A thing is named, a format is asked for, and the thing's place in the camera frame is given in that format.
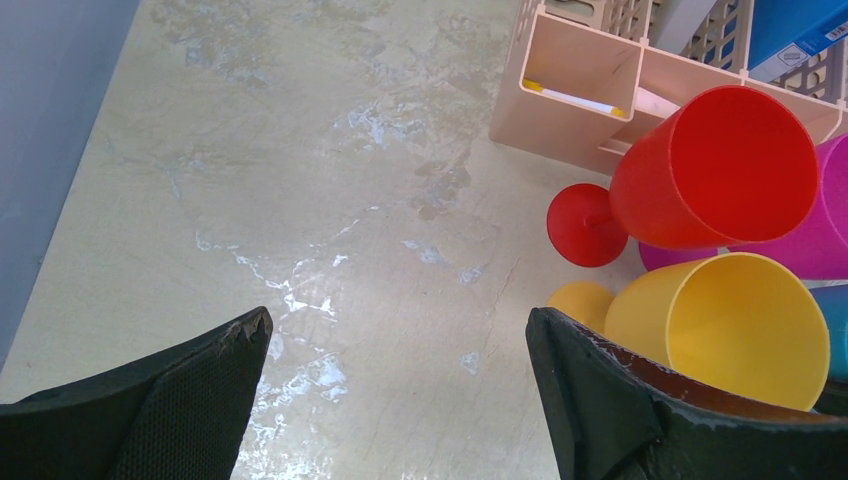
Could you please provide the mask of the red wine glass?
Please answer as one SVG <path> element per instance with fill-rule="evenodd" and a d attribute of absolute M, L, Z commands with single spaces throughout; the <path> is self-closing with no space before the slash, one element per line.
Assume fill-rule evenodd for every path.
<path fill-rule="evenodd" d="M 547 235 L 582 267 L 611 263 L 630 240 L 667 250 L 769 242 L 808 217 L 819 185 L 815 146 L 797 116 L 766 93 L 724 85 L 637 140 L 608 187 L 561 190 Z"/>

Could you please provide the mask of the yellow wine glass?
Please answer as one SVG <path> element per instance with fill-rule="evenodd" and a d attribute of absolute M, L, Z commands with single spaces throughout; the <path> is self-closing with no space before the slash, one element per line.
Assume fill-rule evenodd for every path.
<path fill-rule="evenodd" d="M 619 293 L 572 282 L 547 304 L 684 376 L 763 403 L 809 411 L 828 377 L 818 303 L 789 269 L 758 254 L 662 267 Z"/>

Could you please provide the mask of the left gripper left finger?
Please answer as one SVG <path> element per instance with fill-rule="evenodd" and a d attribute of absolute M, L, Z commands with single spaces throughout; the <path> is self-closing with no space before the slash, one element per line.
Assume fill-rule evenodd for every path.
<path fill-rule="evenodd" d="M 273 333 L 257 307 L 196 338 L 1 407 L 4 479 L 227 479 Z"/>

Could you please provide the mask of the pink wine glass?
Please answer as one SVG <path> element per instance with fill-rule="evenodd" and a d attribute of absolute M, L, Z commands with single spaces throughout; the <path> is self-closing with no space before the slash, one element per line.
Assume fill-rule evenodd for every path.
<path fill-rule="evenodd" d="M 658 127 L 623 158 L 614 178 L 644 168 L 663 217 L 692 220 L 716 245 L 664 249 L 639 243 L 647 270 L 728 249 L 763 255 L 802 280 L 847 277 L 847 139 L 819 150 L 796 122 L 695 130 Z"/>

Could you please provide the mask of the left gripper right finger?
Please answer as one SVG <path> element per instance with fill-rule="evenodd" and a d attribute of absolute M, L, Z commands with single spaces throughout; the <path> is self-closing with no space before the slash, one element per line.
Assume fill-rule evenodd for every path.
<path fill-rule="evenodd" d="M 743 398 L 621 347 L 553 308 L 525 336 L 563 479 L 843 479 L 847 387 L 812 412 Z"/>

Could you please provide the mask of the blue wine glass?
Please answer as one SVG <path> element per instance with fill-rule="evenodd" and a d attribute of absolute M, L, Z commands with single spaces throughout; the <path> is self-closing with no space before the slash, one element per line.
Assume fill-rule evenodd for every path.
<path fill-rule="evenodd" d="M 813 288 L 811 294 L 822 311 L 830 339 L 830 380 L 847 382 L 847 286 Z"/>

